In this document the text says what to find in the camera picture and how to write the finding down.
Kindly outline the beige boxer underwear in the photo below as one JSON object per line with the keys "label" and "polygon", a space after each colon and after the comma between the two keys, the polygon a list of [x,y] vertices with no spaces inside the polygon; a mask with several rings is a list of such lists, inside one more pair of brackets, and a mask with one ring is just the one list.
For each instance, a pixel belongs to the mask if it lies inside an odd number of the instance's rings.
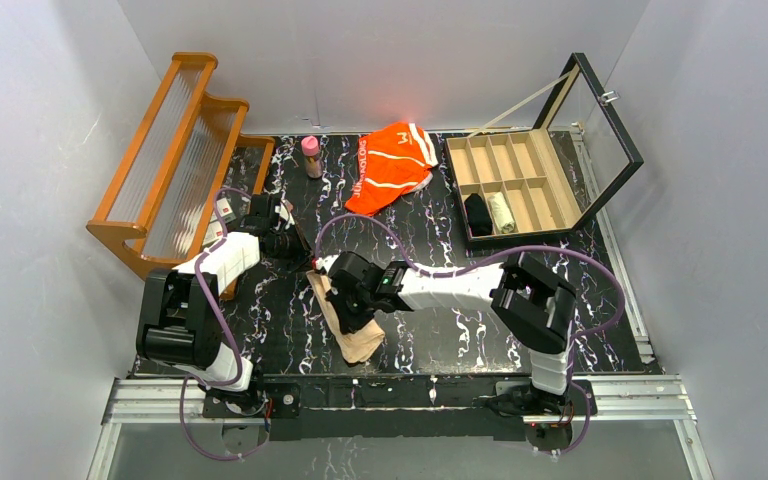
{"label": "beige boxer underwear", "polygon": [[353,325],[347,312],[339,312],[327,295],[332,292],[329,278],[313,270],[305,273],[315,299],[324,315],[327,327],[336,340],[343,360],[350,365],[364,363],[384,343],[385,332],[375,319],[362,327]]}

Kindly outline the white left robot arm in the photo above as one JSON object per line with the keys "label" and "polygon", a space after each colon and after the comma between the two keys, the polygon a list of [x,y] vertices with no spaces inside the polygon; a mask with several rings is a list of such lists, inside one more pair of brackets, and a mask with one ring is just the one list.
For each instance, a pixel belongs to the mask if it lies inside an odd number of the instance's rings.
{"label": "white left robot arm", "polygon": [[207,247],[145,280],[136,350],[140,357],[180,369],[203,386],[226,392],[248,389],[254,366],[240,351],[219,306],[219,296],[261,260],[283,260],[291,272],[312,259],[312,249],[277,194],[246,198],[240,224],[229,229],[219,208]]}

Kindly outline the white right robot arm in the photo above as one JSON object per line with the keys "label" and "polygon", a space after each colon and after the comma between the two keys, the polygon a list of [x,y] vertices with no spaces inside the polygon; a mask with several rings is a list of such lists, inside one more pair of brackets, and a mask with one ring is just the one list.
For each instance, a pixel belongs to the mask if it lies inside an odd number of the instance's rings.
{"label": "white right robot arm", "polygon": [[379,312],[475,310],[501,321],[527,349],[533,389],[555,396],[568,390],[576,291],[524,253],[458,271],[405,261],[381,267],[343,252],[315,260],[306,277],[349,364],[369,360],[383,343]]}

